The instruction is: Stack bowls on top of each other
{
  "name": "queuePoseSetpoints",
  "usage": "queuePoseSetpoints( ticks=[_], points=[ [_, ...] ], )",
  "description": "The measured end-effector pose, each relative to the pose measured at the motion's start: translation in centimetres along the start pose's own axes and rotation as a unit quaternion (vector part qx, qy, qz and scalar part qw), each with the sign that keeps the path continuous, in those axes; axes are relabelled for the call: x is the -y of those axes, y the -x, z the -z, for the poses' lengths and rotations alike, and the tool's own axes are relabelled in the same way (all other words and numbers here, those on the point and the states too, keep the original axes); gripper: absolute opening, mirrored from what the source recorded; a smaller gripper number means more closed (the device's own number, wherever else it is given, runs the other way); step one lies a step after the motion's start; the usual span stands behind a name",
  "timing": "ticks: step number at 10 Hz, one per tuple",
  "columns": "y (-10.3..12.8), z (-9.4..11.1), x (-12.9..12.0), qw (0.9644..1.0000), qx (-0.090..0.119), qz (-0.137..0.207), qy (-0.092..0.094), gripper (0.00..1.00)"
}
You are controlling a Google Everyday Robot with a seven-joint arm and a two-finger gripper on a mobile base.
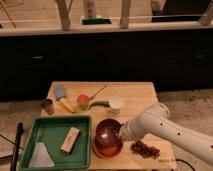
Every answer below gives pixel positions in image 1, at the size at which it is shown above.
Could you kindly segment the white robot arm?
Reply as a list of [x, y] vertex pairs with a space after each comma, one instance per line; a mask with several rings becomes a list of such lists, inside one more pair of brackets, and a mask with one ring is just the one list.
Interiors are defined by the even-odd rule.
[[119, 137], [122, 141], [134, 141], [150, 133], [213, 165], [213, 137], [180, 126], [170, 121], [169, 116], [164, 104], [155, 103], [124, 122]]

